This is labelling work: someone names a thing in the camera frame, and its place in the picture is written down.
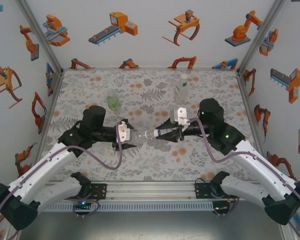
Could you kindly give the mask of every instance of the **cable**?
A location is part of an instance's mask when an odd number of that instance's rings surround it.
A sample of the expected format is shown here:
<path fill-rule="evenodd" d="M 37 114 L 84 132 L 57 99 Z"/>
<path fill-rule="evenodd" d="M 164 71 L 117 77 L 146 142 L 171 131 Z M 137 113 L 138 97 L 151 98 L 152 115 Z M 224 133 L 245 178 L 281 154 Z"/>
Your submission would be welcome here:
<path fill-rule="evenodd" d="M 253 154 L 253 153 L 251 153 L 251 152 L 248 152 L 248 151 L 238 151 L 238 152 L 231 153 L 231 154 L 229 154 L 228 156 L 225 156 L 224 158 L 222 158 L 222 159 L 220 159 L 220 160 L 217 160 L 217 159 L 214 157 L 214 155 L 213 155 L 213 153 L 212 153 L 212 151 L 211 151 L 211 148 L 210 148 L 209 142 L 208 142 L 208 138 L 207 138 L 207 136 L 206 136 L 204 127 L 203 127 L 203 125 L 202 125 L 200 119 L 195 117 L 195 118 L 190 119 L 187 123 L 190 124 L 190 123 L 192 123 L 192 122 L 194 122 L 194 121 L 197 121 L 197 123 L 199 124 L 200 130 L 201 130 L 201 133 L 202 133 L 202 136 L 203 136 L 203 141 L 204 141 L 205 146 L 206 146 L 206 150 L 207 150 L 207 152 L 208 152 L 210 158 L 212 159 L 212 161 L 214 161 L 215 163 L 220 164 L 220 163 L 222 163 L 222 162 L 224 162 L 224 161 L 226 161 L 226 160 L 228 160 L 228 159 L 230 159 L 230 158 L 232 158 L 232 157 L 234 157 L 234 156 L 237 156 L 237 155 L 249 155 L 249 156 L 255 158 L 256 160 L 258 160 L 258 161 L 259 161 L 261 164 L 263 164 L 266 168 L 268 168 L 268 169 L 269 169 L 269 170 L 270 170 L 270 171 L 271 171 L 271 172 L 272 172 L 272 173 L 273 173 L 273 174 L 274 174 L 274 175 L 275 175 L 275 176 L 283 183 L 283 185 L 286 186 L 292 193 L 294 193 L 294 195 L 296 195 L 296 197 L 300 200 L 300 194 L 297 193 L 297 191 L 296 191 L 294 188 L 292 188 L 292 187 L 285 181 L 285 179 L 284 179 L 282 176 L 280 176 L 280 174 L 278 174 L 273 168 L 271 168 L 270 166 L 268 166 L 268 164 L 266 164 L 265 161 L 263 161 L 263 160 L 260 159 L 257 155 L 255 155 L 255 154 Z"/>
<path fill-rule="evenodd" d="M 290 225 L 290 227 L 293 229 L 293 231 L 298 235 L 298 237 L 300 238 L 300 232 L 299 232 L 298 229 L 295 227 L 295 225 L 293 225 L 291 221 L 289 221 L 289 225 Z"/>
<path fill-rule="evenodd" d="M 79 149 L 87 154 L 89 154 L 91 157 L 93 157 L 95 160 L 97 160 L 102 166 L 104 166 L 105 168 L 107 169 L 110 169 L 110 170 L 116 170 L 120 167 L 121 165 L 121 162 L 122 162 L 122 156 L 123 156 L 123 153 L 122 153 L 122 145 L 121 145 L 121 140 L 120 140 L 120 135 L 119 135 L 119 124 L 121 122 L 118 122 L 116 125 L 115 125 L 115 130 L 116 130 L 116 138 L 117 138 L 117 141 L 118 141 L 118 147 L 119 147 L 119 162 L 117 164 L 117 166 L 115 167 L 111 167 L 111 166 L 108 166 L 106 165 L 104 162 L 102 162 L 99 158 L 97 158 L 97 156 L 93 155 L 90 151 L 80 147 L 80 146 L 75 146 L 75 145 L 70 145 L 70 146 L 66 146 L 66 147 L 63 147 L 61 149 L 59 149 L 58 151 L 54 152 L 53 154 L 51 154 L 48 158 L 52 159 L 53 157 L 55 157 L 57 154 L 61 153 L 62 151 L 64 150 L 67 150 L 67 149 Z M 6 204 L 6 202 L 8 201 L 8 199 L 19 189 L 22 187 L 22 185 L 34 174 L 36 173 L 43 165 L 45 165 L 46 163 L 48 162 L 47 159 L 45 159 L 42 163 L 40 163 L 33 171 L 31 171 L 19 184 L 19 186 L 16 186 L 6 197 L 5 199 L 1 202 L 0 204 L 0 211 L 1 209 L 3 208 L 3 206 Z"/>
<path fill-rule="evenodd" d="M 201 177 L 198 177 L 195 181 L 194 181 L 194 184 L 197 184 L 197 180 L 201 180 L 203 181 L 204 183 L 206 183 L 206 181 L 204 179 L 202 179 Z"/>

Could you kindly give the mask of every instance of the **metal bar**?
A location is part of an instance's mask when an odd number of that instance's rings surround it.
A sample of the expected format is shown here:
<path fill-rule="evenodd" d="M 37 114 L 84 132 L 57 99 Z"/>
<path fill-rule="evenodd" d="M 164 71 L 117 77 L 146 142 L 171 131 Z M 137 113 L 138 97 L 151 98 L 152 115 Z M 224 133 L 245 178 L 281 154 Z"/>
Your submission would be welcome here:
<path fill-rule="evenodd" d="M 100 201 L 98 212 L 175 212 L 175 211 L 213 211 L 212 201 L 144 201 L 144 202 L 106 202 Z M 71 213 L 73 202 L 59 202 L 49 206 L 44 212 L 50 213 Z M 98 207 L 92 204 L 87 209 L 76 209 L 77 213 L 90 212 Z"/>
<path fill-rule="evenodd" d="M 55 88 L 53 90 L 54 95 L 53 95 L 52 103 L 51 103 L 51 106 L 50 106 L 50 109 L 49 109 L 49 113 L 48 113 L 47 117 L 45 118 L 45 121 L 44 121 L 44 124 L 43 124 L 42 132 L 41 132 L 41 139 L 40 139 L 40 143 L 39 143 L 39 146 L 38 146 L 38 151 L 36 153 L 34 161 L 32 161 L 32 165 L 36 164 L 41 159 L 41 154 L 42 154 L 42 151 L 44 149 L 44 145 L 45 145 L 45 142 L 46 142 L 46 137 L 48 135 L 50 122 L 51 122 L 51 119 L 52 119 L 52 116 L 53 116 L 53 113 L 54 113 L 54 109 L 55 109 L 55 106 L 56 106 L 56 103 L 57 103 L 57 99 L 58 99 L 58 96 L 59 96 L 59 91 L 60 91 L 60 88 L 61 88 L 61 84 L 62 84 L 62 81 L 64 79 L 64 74 L 62 74 L 61 76 L 60 75 L 57 75 L 57 76 L 58 76 L 58 78 L 55 80 L 56 85 L 55 85 Z"/>
<path fill-rule="evenodd" d="M 254 108 L 251 106 L 249 95 L 248 95 L 248 92 L 246 89 L 245 80 L 244 80 L 244 77 L 242 74 L 237 76 L 237 81 L 238 81 L 239 89 L 241 92 L 243 104 L 245 107 L 246 115 L 248 117 L 248 121 L 250 124 L 252 136 L 253 136 L 254 143 L 255 143 L 255 148 L 258 150 L 258 152 L 262 156 L 267 157 L 266 151 L 264 149 L 264 145 L 262 144 L 262 141 L 261 141 L 261 136 L 260 136 L 258 128 L 257 128 L 258 123 L 255 118 L 255 113 L 253 111 Z"/>
<path fill-rule="evenodd" d="M 30 25 L 31 31 L 35 34 L 36 38 L 38 39 L 41 47 L 45 51 L 50 64 L 52 64 L 53 69 L 59 74 L 62 74 L 62 67 L 55 56 L 54 52 L 52 51 L 50 44 L 45 37 L 45 34 L 42 32 L 40 25 L 38 24 L 34 14 L 32 13 L 31 9 L 29 8 L 26 0 L 15 0 L 17 5 L 19 6 L 22 14 L 24 15 L 25 19 Z"/>
<path fill-rule="evenodd" d="M 273 22 L 275 21 L 277 15 L 280 13 L 282 7 L 287 2 L 287 0 L 275 0 L 271 9 L 269 10 L 265 20 L 263 21 L 261 28 L 259 29 L 258 33 L 256 34 L 251 47 L 249 48 L 248 52 L 245 54 L 241 65 L 239 67 L 239 74 L 242 76 L 245 73 L 250 61 L 254 57 L 255 53 L 258 51 L 261 43 L 263 42 L 264 38 L 268 35 L 268 31 L 272 26 Z"/>
<path fill-rule="evenodd" d="M 71 69 L 71 68 L 65 68 L 63 71 L 109 71 L 109 70 L 114 70 L 112 67 L 98 67 L 97 69 L 91 68 L 91 69 Z M 235 72 L 235 69 L 230 69 L 230 68 L 212 68 L 212 67 L 196 67 L 196 68 L 187 68 L 187 67 L 178 67 L 178 68 L 164 68 L 164 67 L 147 67 L 147 68 L 121 68 L 120 71 L 194 71 L 194 72 L 199 72 L 199 71 L 219 71 L 219 72 Z"/>

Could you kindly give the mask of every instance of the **clear plastic bottle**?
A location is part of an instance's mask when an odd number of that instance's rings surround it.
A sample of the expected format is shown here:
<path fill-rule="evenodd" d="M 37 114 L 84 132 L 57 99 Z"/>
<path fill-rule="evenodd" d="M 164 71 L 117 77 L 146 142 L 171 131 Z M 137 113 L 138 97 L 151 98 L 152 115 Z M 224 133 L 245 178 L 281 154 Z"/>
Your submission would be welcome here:
<path fill-rule="evenodd" d="M 174 87 L 174 99 L 177 103 L 183 103 L 186 101 L 189 93 L 188 75 L 182 73 L 178 82 Z"/>
<path fill-rule="evenodd" d="M 131 129 L 130 130 L 130 139 L 128 141 L 129 144 L 133 145 L 142 145 L 148 139 L 152 139 L 166 133 L 171 132 L 173 129 L 154 129 L 154 130 L 146 130 L 146 129 Z"/>

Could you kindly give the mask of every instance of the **table surface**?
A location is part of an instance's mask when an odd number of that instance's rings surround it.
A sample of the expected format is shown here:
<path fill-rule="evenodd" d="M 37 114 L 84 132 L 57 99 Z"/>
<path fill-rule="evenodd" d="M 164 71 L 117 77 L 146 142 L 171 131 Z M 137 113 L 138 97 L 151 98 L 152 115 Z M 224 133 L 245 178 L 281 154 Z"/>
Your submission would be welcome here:
<path fill-rule="evenodd" d="M 182 104 L 174 100 L 174 85 L 181 73 L 189 77 L 189 93 Z M 112 111 L 107 105 L 107 90 L 118 92 L 121 107 Z M 83 111 L 92 105 L 106 109 L 104 126 L 114 126 L 127 118 L 135 128 L 154 129 L 169 118 L 172 109 L 187 108 L 188 118 L 197 115 L 199 103 L 215 98 L 224 108 L 227 123 L 254 142 L 245 106 L 234 71 L 196 70 L 68 70 L 50 122 L 42 156 L 58 142 L 64 131 L 81 120 Z M 119 154 L 111 143 L 97 142 L 90 149 L 107 165 L 115 166 Z M 213 149 L 217 159 L 223 155 Z M 203 140 L 189 136 L 173 143 L 149 139 L 141 146 L 123 151 L 122 164 L 108 170 L 83 153 L 68 164 L 52 180 L 65 180 L 74 172 L 81 172 L 92 181 L 193 181 L 209 180 L 219 171 L 226 171 L 241 180 L 252 177 L 232 160 L 223 164 L 211 161 Z"/>

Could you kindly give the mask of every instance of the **metal frame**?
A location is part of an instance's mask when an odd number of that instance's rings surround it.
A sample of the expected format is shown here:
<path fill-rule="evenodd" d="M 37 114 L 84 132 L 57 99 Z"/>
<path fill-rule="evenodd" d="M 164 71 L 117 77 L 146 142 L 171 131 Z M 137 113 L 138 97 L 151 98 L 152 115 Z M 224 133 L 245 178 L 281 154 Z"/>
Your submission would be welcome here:
<path fill-rule="evenodd" d="M 40 139 L 40 143 L 39 143 L 39 146 L 38 146 L 38 151 L 36 153 L 35 159 L 31 163 L 32 166 L 34 164 L 36 164 L 37 162 L 39 162 L 40 159 L 41 159 L 41 154 L 42 154 L 42 151 L 44 149 L 44 145 L 45 145 L 45 142 L 46 142 L 46 137 L 48 135 L 50 122 L 51 122 L 52 116 L 54 114 L 55 106 L 56 106 L 56 103 L 57 103 L 57 100 L 58 100 L 59 91 L 60 91 L 63 79 L 64 79 L 64 73 L 62 73 L 61 75 L 58 75 L 57 79 L 53 79 L 53 81 L 56 81 L 56 85 L 55 85 L 55 88 L 54 88 L 53 94 L 52 94 L 53 95 L 52 96 L 53 97 L 52 98 L 52 103 L 51 103 L 51 106 L 50 106 L 50 109 L 49 109 L 49 113 L 45 117 L 45 121 L 43 123 L 42 132 L 41 132 L 41 139 Z"/>
<path fill-rule="evenodd" d="M 53 69 L 55 72 L 59 73 L 61 75 L 62 73 L 62 67 L 55 56 L 54 52 L 52 51 L 50 44 L 48 40 L 45 37 L 45 34 L 42 32 L 40 25 L 38 24 L 34 14 L 32 13 L 30 7 L 28 6 L 26 0 L 15 0 L 18 7 L 20 8 L 23 16 L 27 20 L 27 22 L 30 25 L 31 31 L 33 34 L 35 34 L 38 42 L 40 43 L 41 47 L 45 51 L 50 63 L 53 66 Z"/>

